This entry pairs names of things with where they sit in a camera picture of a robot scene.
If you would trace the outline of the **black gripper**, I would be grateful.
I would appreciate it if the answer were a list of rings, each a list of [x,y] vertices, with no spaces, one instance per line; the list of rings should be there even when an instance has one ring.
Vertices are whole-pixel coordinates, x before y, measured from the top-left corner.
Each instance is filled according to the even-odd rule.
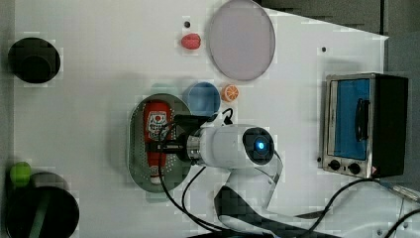
[[[147,143],[147,151],[155,153],[175,154],[183,162],[197,163],[199,155],[199,132],[201,126],[207,122],[213,122],[217,115],[196,116],[196,115],[175,115],[173,126],[180,128],[181,133],[173,140]]]

